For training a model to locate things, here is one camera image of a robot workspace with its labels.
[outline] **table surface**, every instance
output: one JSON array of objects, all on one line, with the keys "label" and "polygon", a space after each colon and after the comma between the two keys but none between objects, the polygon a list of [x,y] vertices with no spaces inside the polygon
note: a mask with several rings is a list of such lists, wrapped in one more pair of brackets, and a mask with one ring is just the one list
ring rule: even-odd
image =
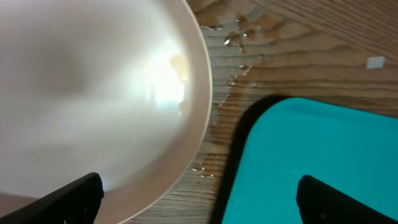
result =
[{"label": "table surface", "polygon": [[[208,223],[236,123],[269,95],[398,117],[398,1],[188,0],[205,36],[213,108],[179,182],[131,223]],[[384,56],[383,68],[366,69]]]}]

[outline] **black object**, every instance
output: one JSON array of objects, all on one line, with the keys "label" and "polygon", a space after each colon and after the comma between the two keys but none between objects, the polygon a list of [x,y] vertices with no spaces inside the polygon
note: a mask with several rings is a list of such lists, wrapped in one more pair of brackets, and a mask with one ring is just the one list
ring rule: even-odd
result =
[{"label": "black object", "polygon": [[304,224],[398,224],[310,175],[298,183],[296,201]]},{"label": "black object", "polygon": [[100,175],[90,173],[0,218],[0,224],[92,224],[104,191]]}]

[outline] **cutting board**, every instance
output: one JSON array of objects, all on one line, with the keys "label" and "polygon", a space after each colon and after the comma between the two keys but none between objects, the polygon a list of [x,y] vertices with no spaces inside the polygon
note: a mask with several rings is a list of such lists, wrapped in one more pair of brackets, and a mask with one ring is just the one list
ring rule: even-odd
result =
[{"label": "cutting board", "polygon": [[303,98],[274,104],[250,130],[222,223],[302,223],[303,175],[398,220],[398,119]]}]

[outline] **water droplet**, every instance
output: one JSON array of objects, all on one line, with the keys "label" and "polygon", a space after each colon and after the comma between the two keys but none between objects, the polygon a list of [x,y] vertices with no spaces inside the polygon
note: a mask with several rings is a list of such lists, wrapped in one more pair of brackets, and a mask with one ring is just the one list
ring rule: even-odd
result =
[{"label": "water droplet", "polygon": [[239,67],[241,67],[242,68],[242,70],[247,70],[247,69],[249,69],[250,67],[249,66],[247,66],[247,65],[241,65],[241,66],[239,66]]},{"label": "water droplet", "polygon": [[243,66],[242,70],[244,70],[243,75],[246,75],[248,72],[250,72],[251,68],[253,66]]},{"label": "water droplet", "polygon": [[227,44],[229,44],[231,42],[231,39],[229,38],[229,39],[226,39],[225,40],[225,42],[224,42],[224,45],[227,45]]},{"label": "water droplet", "polygon": [[209,30],[222,30],[224,27],[223,25],[217,26],[201,26],[202,28],[209,29]]}]

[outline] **wooden table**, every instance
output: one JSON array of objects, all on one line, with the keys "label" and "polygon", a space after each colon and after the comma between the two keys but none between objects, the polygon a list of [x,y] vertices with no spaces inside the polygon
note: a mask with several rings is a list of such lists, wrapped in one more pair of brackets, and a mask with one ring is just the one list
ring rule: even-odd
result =
[{"label": "wooden table", "polygon": [[[235,125],[265,96],[302,96],[398,117],[398,1],[189,3],[211,58],[211,121],[189,170],[131,223],[208,223]],[[384,66],[366,69],[368,58],[378,56],[386,58]]]}]

